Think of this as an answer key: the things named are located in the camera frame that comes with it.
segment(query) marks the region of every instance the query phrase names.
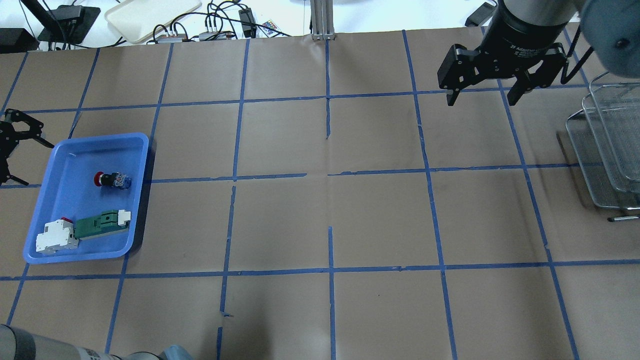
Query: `black electronic device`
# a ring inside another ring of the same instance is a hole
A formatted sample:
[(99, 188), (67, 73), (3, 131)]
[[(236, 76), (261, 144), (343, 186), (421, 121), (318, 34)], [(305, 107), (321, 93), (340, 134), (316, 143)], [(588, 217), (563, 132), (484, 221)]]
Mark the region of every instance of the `black electronic device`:
[(20, 1), (44, 26), (38, 35), (38, 40), (44, 42), (81, 44), (100, 14), (100, 8), (88, 6), (60, 5), (57, 9), (49, 11), (43, 8), (38, 0)]
[(240, 21), (242, 21), (242, 31), (244, 33), (245, 38), (255, 38), (258, 27), (255, 24), (255, 19), (253, 18), (253, 13), (251, 12), (251, 8), (245, 8), (242, 10), (238, 10), (238, 14), (240, 15)]
[(0, 54), (25, 53), (38, 49), (40, 42), (21, 28), (0, 28)]

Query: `blue tape line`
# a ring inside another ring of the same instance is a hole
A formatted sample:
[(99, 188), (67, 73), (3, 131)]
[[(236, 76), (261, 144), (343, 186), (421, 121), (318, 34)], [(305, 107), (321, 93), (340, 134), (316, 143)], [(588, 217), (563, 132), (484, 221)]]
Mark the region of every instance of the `blue tape line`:
[(584, 88), (585, 85), (582, 84), (564, 84), (564, 85), (549, 85), (548, 89), (575, 89), (575, 88)]
[(29, 184), (29, 185), (0, 185), (0, 190), (2, 189), (24, 189), (24, 188), (39, 188), (42, 185), (40, 184)]
[(558, 167), (579, 167), (580, 164), (534, 164), (527, 165), (527, 168), (558, 168)]
[(91, 78), (93, 77), (93, 71), (95, 70), (95, 64), (98, 63), (98, 56), (100, 56), (100, 49), (95, 50), (95, 56), (93, 57), (93, 63), (91, 64), (91, 70), (89, 70), (89, 76), (86, 78), (86, 82), (84, 83), (84, 89), (82, 91), (82, 96), (80, 96), (80, 103), (78, 103), (78, 107), (76, 109), (76, 115), (74, 116), (74, 122), (71, 124), (71, 129), (69, 130), (69, 139), (74, 134), (74, 130), (76, 130), (76, 126), (78, 125), (78, 120), (80, 120), (81, 108), (84, 103), (84, 98), (86, 97), (86, 92), (89, 90), (89, 84), (91, 83)]
[(237, 104), (240, 100), (215, 100), (215, 101), (191, 101), (191, 102), (167, 102), (162, 107), (170, 106), (198, 106), (198, 105), (218, 105), (218, 104)]
[(220, 176), (220, 177), (182, 177), (176, 179), (153, 179), (152, 184), (163, 183), (200, 183), (207, 181), (229, 181), (229, 180), (258, 180), (258, 179), (286, 179), (290, 177), (305, 177), (306, 172), (300, 172), (296, 174), (270, 174), (270, 175), (243, 175), (237, 176)]
[(536, 214), (536, 220), (538, 222), (538, 228), (540, 230), (540, 236), (542, 237), (542, 244), (545, 248), (545, 252), (547, 253), (547, 261), (549, 262), (549, 269), (551, 270), (551, 277), (554, 282), (554, 287), (556, 288), (556, 295), (558, 297), (558, 303), (560, 305), (560, 311), (562, 313), (562, 317), (564, 320), (564, 327), (567, 332), (567, 336), (569, 338), (569, 344), (571, 345), (571, 350), (573, 352), (573, 357), (575, 360), (580, 359), (580, 355), (578, 355), (578, 349), (575, 344), (575, 339), (573, 338), (573, 331), (571, 329), (571, 324), (569, 323), (569, 317), (566, 312), (566, 306), (564, 305), (564, 298), (562, 295), (562, 291), (560, 289), (560, 283), (557, 278), (556, 268), (553, 264), (553, 257), (551, 256), (551, 251), (548, 248), (547, 242), (547, 234), (545, 232), (545, 227), (542, 224), (542, 216), (540, 215), (540, 209), (538, 207), (538, 201), (536, 200), (536, 194), (533, 190), (533, 185), (531, 184), (531, 178), (529, 177), (529, 171), (527, 169), (527, 163), (524, 158), (524, 154), (522, 152), (522, 147), (520, 146), (520, 140), (518, 139), (518, 133), (516, 131), (515, 124), (513, 122), (513, 117), (511, 116), (511, 110), (509, 109), (509, 103), (507, 101), (507, 97), (504, 93), (504, 89), (502, 87), (502, 82), (498, 80), (498, 87), (500, 88), (500, 96), (502, 97), (502, 104), (504, 105), (504, 111), (506, 111), (507, 119), (509, 120), (509, 127), (511, 128), (511, 134), (513, 135), (513, 141), (515, 142), (516, 149), (518, 150), (518, 157), (520, 158), (520, 163), (522, 164), (522, 171), (524, 173), (525, 180), (527, 181), (527, 187), (529, 189), (529, 196), (531, 198), (531, 204), (533, 205), (533, 210)]
[(297, 275), (297, 274), (323, 274), (329, 272), (327, 268), (302, 268), (284, 270), (240, 270), (229, 271), (229, 276), (271, 276), (271, 275)]
[[(564, 38), (569, 43), (569, 46), (571, 46), (571, 43), (573, 42), (573, 39), (569, 36), (569, 32), (566, 30), (566, 27), (564, 29), (562, 29), (562, 31), (564, 33)], [(576, 63), (578, 63), (578, 61), (580, 61), (580, 59), (578, 58), (578, 52), (575, 49), (573, 50), (573, 59), (575, 60)], [(589, 87), (589, 79), (587, 79), (587, 75), (584, 73), (584, 69), (582, 67), (580, 68), (580, 75), (582, 76), (582, 80), (584, 81), (584, 85), (586, 87)]]
[(330, 330), (331, 330), (331, 359), (335, 360), (335, 282), (333, 279), (333, 227), (328, 230), (329, 236), (329, 308), (330, 308)]
[(158, 116), (160, 115), (160, 108), (162, 107), (162, 98), (164, 97), (164, 88), (166, 86), (166, 78), (169, 75), (169, 67), (171, 65), (171, 57), (173, 55), (173, 43), (169, 45), (169, 55), (166, 57), (166, 65), (164, 66), (164, 75), (162, 78), (162, 86), (160, 86), (160, 94), (158, 95), (158, 103), (156, 104), (156, 113), (154, 114), (154, 123), (151, 125), (151, 134), (149, 136), (149, 144), (153, 144), (154, 137), (156, 135), (156, 127), (158, 123)]
[(462, 170), (507, 170), (512, 168), (522, 168), (522, 165), (498, 165), (498, 166), (483, 166), (483, 167), (436, 167), (429, 169), (430, 172), (442, 172), (442, 171), (462, 171)]
[(273, 175), (242, 175), (236, 176), (237, 180), (257, 180), (257, 179), (285, 179), (288, 177), (305, 177), (306, 172), (298, 172), (295, 174), (273, 174)]
[(29, 271), (29, 263), (24, 264), (24, 269), (22, 270), (22, 276), (20, 276), (20, 283), (18, 284), (18, 290), (15, 292), (15, 297), (13, 298), (13, 304), (11, 305), (11, 310), (9, 310), (9, 316), (6, 319), (6, 324), (11, 325), (11, 321), (13, 320), (13, 314), (15, 314), (15, 308), (18, 307), (18, 301), (20, 300), (20, 294), (22, 293), (22, 287), (24, 286), (24, 280), (27, 276), (27, 272)]
[(638, 265), (640, 259), (554, 261), (554, 266)]
[(454, 360), (458, 359), (458, 351), (456, 350), (456, 340), (455, 335), (453, 333), (453, 320), (451, 318), (451, 305), (449, 303), (449, 290), (447, 287), (447, 278), (445, 276), (445, 268), (444, 268), (444, 255), (442, 254), (442, 243), (440, 241), (440, 228), (438, 226), (438, 215), (436, 212), (436, 203), (435, 198), (433, 196), (433, 186), (431, 182), (431, 171), (429, 167), (429, 160), (427, 158), (426, 147), (424, 145), (424, 133), (422, 132), (422, 117), (420, 115), (420, 104), (418, 102), (418, 92), (415, 86), (415, 73), (413, 71), (413, 62), (411, 60), (411, 52), (409, 50), (409, 41), (406, 37), (406, 31), (402, 30), (402, 36), (404, 40), (404, 50), (406, 51), (406, 59), (409, 64), (409, 73), (411, 75), (411, 86), (413, 90), (413, 103), (415, 106), (415, 117), (418, 122), (418, 133), (420, 135), (420, 146), (422, 147), (422, 159), (424, 160), (424, 168), (427, 169), (425, 172), (427, 175), (427, 191), (429, 193), (429, 205), (431, 206), (431, 216), (433, 217), (433, 230), (435, 233), (436, 239), (436, 248), (438, 250), (438, 264), (441, 268), (441, 282), (442, 282), (442, 294), (444, 296), (444, 307), (445, 313), (447, 316), (447, 327), (449, 329), (449, 343), (451, 345), (451, 355)]
[(329, 40), (324, 41), (324, 77), (326, 80), (326, 138), (331, 135), (331, 105), (329, 104), (331, 90), (329, 79)]
[(445, 265), (447, 270), (475, 270), (475, 269), (510, 269), (510, 268), (539, 268), (549, 266), (549, 263), (506, 263), (506, 264), (458, 264)]
[(234, 206), (236, 204), (236, 186), (231, 187), (231, 205), (229, 206), (229, 220), (227, 224), (227, 246), (225, 248), (224, 276), (222, 277), (222, 290), (220, 291), (220, 311), (225, 310), (227, 302), (227, 280), (229, 271), (229, 257), (231, 255), (231, 236), (234, 228)]
[(233, 180), (231, 176), (221, 176), (221, 177), (179, 177), (176, 179), (153, 179), (151, 180), (152, 184), (163, 184), (163, 183), (195, 183), (201, 181), (225, 181), (225, 180)]
[[(640, 259), (608, 259), (608, 260), (576, 260), (554, 261), (554, 266), (611, 266), (611, 265), (640, 265)], [(485, 264), (450, 264), (445, 265), (446, 270), (475, 270), (475, 269), (501, 269), (501, 268), (538, 268), (550, 266), (549, 262), (543, 263), (485, 263)], [(270, 275), (295, 275), (295, 274), (324, 274), (329, 272), (403, 272), (403, 271), (435, 271), (441, 270), (440, 265), (410, 265), (410, 266), (352, 266), (340, 268), (297, 268), (283, 270), (236, 270), (236, 271), (209, 271), (209, 272), (166, 272), (149, 274), (125, 274), (125, 279), (170, 279), (179, 277), (222, 277), (222, 276), (270, 276)], [(90, 274), (90, 275), (27, 275), (2, 276), (0, 281), (43, 281), (43, 280), (104, 280), (119, 279), (119, 274)]]
[(440, 265), (411, 265), (411, 266), (352, 266), (334, 268), (334, 272), (403, 272), (403, 271), (427, 271), (440, 270)]
[(25, 114), (44, 114), (44, 113), (70, 113), (72, 111), (77, 111), (78, 108), (69, 108), (69, 109), (48, 109), (48, 110), (27, 110), (23, 111)]
[(203, 272), (163, 272), (149, 274), (126, 274), (125, 279), (171, 279), (176, 277), (217, 277), (224, 276), (222, 271)]
[(375, 175), (375, 174), (409, 174), (415, 172), (425, 172), (423, 168), (404, 168), (397, 170), (360, 170), (360, 171), (343, 171), (338, 174), (328, 174), (327, 176), (346, 176), (346, 175)]
[(142, 108), (155, 108), (157, 104), (142, 104), (142, 105), (118, 105), (118, 106), (91, 106), (88, 108), (80, 108), (81, 111), (99, 111), (99, 110), (122, 110), (122, 109), (142, 109)]
[(116, 317), (118, 316), (118, 308), (120, 307), (120, 297), (122, 296), (122, 286), (124, 285), (125, 274), (127, 273), (127, 264), (129, 263), (129, 254), (125, 254), (122, 261), (122, 269), (120, 270), (120, 280), (118, 281), (118, 290), (116, 291), (116, 299), (113, 302), (113, 311), (111, 312), (111, 321), (109, 322), (109, 332), (107, 333), (107, 343), (104, 345), (104, 352), (109, 353), (111, 350), (111, 339), (113, 338), (113, 329), (116, 326)]
[(345, 99), (351, 97), (379, 97), (379, 96), (402, 96), (402, 95), (413, 95), (411, 91), (404, 92), (376, 92), (371, 94), (344, 94), (344, 95), (329, 95), (330, 99)]
[(18, 78), (22, 73), (22, 68), (24, 67), (24, 63), (27, 61), (27, 56), (29, 53), (24, 53), (24, 57), (22, 58), (22, 62), (20, 63), (20, 67), (18, 68), (18, 72), (15, 73), (15, 78), (13, 78), (13, 83), (11, 83), (11, 87), (9, 88), (9, 94), (6, 94), (6, 99), (4, 100), (4, 104), (2, 105), (2, 109), (0, 109), (0, 113), (4, 114), (4, 110), (6, 109), (7, 104), (9, 104), (9, 99), (11, 99), (11, 94), (13, 93), (13, 89), (15, 89), (15, 85), (18, 83)]
[(25, 280), (104, 280), (119, 279), (118, 274), (88, 274), (88, 275), (27, 275)]
[(246, 67), (249, 59), (249, 43), (247, 39), (244, 46), (244, 60), (242, 65), (242, 82), (240, 82), (240, 101), (238, 102), (238, 123), (236, 127), (236, 148), (234, 149), (234, 180), (238, 175), (238, 155), (240, 153), (240, 132), (242, 130), (242, 111), (244, 108), (244, 86), (246, 84)]
[(216, 360), (221, 359), (222, 353), (222, 326), (218, 327), (218, 336), (216, 337)]
[(322, 98), (324, 98), (324, 96), (272, 97), (267, 99), (246, 99), (244, 100), (244, 102), (301, 101), (301, 100), (318, 100)]

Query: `black cable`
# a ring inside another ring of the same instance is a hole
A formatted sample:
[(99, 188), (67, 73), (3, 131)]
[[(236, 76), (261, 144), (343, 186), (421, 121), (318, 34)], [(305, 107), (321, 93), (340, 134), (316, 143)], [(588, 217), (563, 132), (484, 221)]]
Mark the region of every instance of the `black cable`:
[(234, 33), (233, 31), (219, 31), (219, 32), (209, 36), (208, 38), (204, 39), (203, 41), (214, 40), (214, 39), (218, 38), (218, 36), (220, 36), (221, 34), (233, 34), (237, 38), (236, 33)]
[(51, 14), (51, 17), (53, 18), (53, 20), (55, 20), (56, 24), (58, 24), (58, 27), (60, 28), (60, 32), (62, 33), (62, 39), (64, 41), (64, 43), (62, 44), (62, 49), (65, 49), (65, 46), (67, 44), (67, 36), (65, 35), (65, 31), (62, 30), (62, 25), (60, 25), (60, 21), (58, 21), (56, 19), (56, 16), (53, 15), (53, 12), (51, 11), (51, 8), (49, 8), (49, 5), (47, 5), (47, 2), (45, 0), (42, 0), (42, 3), (44, 4), (44, 6), (47, 7), (47, 10), (49, 11), (49, 13)]
[(218, 6), (220, 7), (220, 6), (224, 5), (224, 4), (230, 4), (225, 9), (230, 8), (231, 6), (237, 6), (242, 10), (249, 9), (249, 6), (246, 6), (245, 4), (241, 4), (239, 1), (235, 2), (235, 1), (231, 1), (231, 0), (224, 0), (222, 3), (218, 4)]
[(573, 79), (573, 77), (578, 73), (580, 68), (582, 68), (584, 63), (587, 61), (589, 56), (591, 56), (591, 54), (593, 53), (593, 47), (589, 47), (589, 49), (585, 51), (584, 55), (582, 55), (580, 60), (578, 60), (578, 62), (575, 64), (573, 70), (571, 70), (569, 75), (566, 74), (567, 70), (569, 70), (569, 57), (573, 56), (573, 52), (575, 50), (576, 44), (578, 44), (578, 39), (580, 38), (581, 32), (582, 31), (580, 30), (580, 26), (578, 26), (578, 30), (575, 31), (575, 35), (573, 36), (573, 40), (571, 41), (571, 45), (569, 46), (569, 51), (566, 54), (567, 60), (566, 63), (564, 63), (562, 74), (560, 75), (560, 84), (562, 85), (567, 84), (571, 79)]
[[(209, 6), (215, 6), (216, 7), (216, 9), (211, 14), (211, 16), (213, 16), (213, 24), (214, 25), (216, 24), (216, 18), (218, 17), (218, 11), (220, 11), (223, 14), (225, 14), (226, 17), (229, 17), (229, 15), (227, 15), (227, 13), (225, 12), (225, 9), (230, 8), (233, 5), (234, 4), (229, 5), (226, 8), (221, 8), (220, 5), (215, 5), (215, 4), (212, 4), (212, 3), (207, 5), (207, 11), (209, 11)], [(222, 31), (222, 28), (223, 28), (224, 25), (225, 24), (224, 24), (224, 22), (222, 22), (222, 18), (221, 18), (220, 19), (220, 31)], [(231, 25), (231, 29), (233, 30), (234, 34), (236, 34), (236, 27), (234, 26), (234, 23), (229, 21), (229, 25)]]
[(27, 13), (24, 12), (24, 8), (22, 7), (22, 1), (18, 0), (18, 3), (20, 4), (20, 8), (22, 9), (22, 14), (24, 15), (24, 20), (27, 20), (27, 25), (29, 25), (29, 30), (31, 30), (31, 36), (33, 36), (33, 38), (36, 37), (36, 33), (33, 32), (33, 29), (31, 29), (31, 24), (29, 23), (29, 19), (27, 18)]
[(82, 46), (82, 45), (75, 45), (75, 46), (82, 47), (83, 49), (102, 49), (103, 47), (116, 47), (118, 45), (122, 45), (127, 42), (126, 40), (123, 40), (123, 39), (124, 37), (120, 37), (115, 43), (107, 46), (100, 46), (100, 47), (90, 47), (90, 46)]
[(187, 34), (187, 29), (185, 29), (184, 25), (182, 25), (177, 21), (173, 23), (173, 31), (175, 32), (176, 36), (178, 35), (178, 27), (176, 25), (180, 25), (180, 27), (184, 30), (184, 37), (189, 38), (189, 35)]
[(158, 27), (162, 28), (164, 30), (164, 32), (166, 33), (166, 36), (169, 37), (169, 31), (167, 31), (166, 26), (164, 26), (162, 24), (156, 25), (154, 27), (154, 32), (153, 32), (153, 37), (154, 37), (154, 41), (156, 42), (156, 44), (158, 43), (158, 40), (156, 40), (156, 31), (157, 31)]
[(242, 21), (242, 20), (229, 19), (228, 17), (222, 17), (222, 16), (220, 16), (220, 15), (216, 15), (216, 16), (217, 16), (217, 17), (219, 17), (219, 18), (221, 18), (221, 19), (227, 19), (227, 20), (230, 20), (230, 21), (240, 22), (241, 24), (244, 24), (244, 25), (249, 25), (249, 26), (259, 26), (259, 27), (261, 27), (261, 28), (269, 29), (269, 30), (271, 30), (271, 31), (273, 31), (273, 32), (275, 32), (275, 33), (278, 33), (278, 34), (280, 34), (280, 35), (284, 35), (284, 36), (286, 36), (286, 37), (291, 36), (291, 35), (289, 35), (289, 34), (287, 34), (287, 33), (283, 33), (282, 31), (279, 31), (279, 30), (276, 30), (276, 29), (272, 29), (272, 28), (270, 28), (269, 26), (265, 26), (265, 25), (262, 25), (262, 24), (256, 24), (255, 22), (248, 22), (248, 21)]

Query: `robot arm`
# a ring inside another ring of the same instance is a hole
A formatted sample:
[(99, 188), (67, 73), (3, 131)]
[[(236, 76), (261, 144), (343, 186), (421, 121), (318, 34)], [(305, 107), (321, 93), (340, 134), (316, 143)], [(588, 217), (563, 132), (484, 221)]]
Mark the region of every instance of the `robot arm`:
[[(438, 70), (452, 106), (460, 90), (484, 79), (516, 78), (509, 105), (539, 86), (546, 88), (567, 57), (555, 42), (576, 10), (582, 31), (611, 72), (640, 76), (639, 0), (498, 0), (483, 41), (474, 50), (454, 44)], [(534, 73), (529, 69), (541, 62)]]

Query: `white electrical component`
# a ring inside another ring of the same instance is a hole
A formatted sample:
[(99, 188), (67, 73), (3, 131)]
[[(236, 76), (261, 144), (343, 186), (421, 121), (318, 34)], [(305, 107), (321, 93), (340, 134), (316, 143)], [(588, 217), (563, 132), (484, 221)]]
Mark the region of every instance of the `white electrical component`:
[(60, 249), (76, 249), (78, 239), (74, 236), (74, 225), (64, 219), (48, 222), (44, 233), (36, 237), (36, 251), (51, 255)]
[(127, 225), (127, 221), (131, 221), (131, 211), (118, 210), (118, 226)]

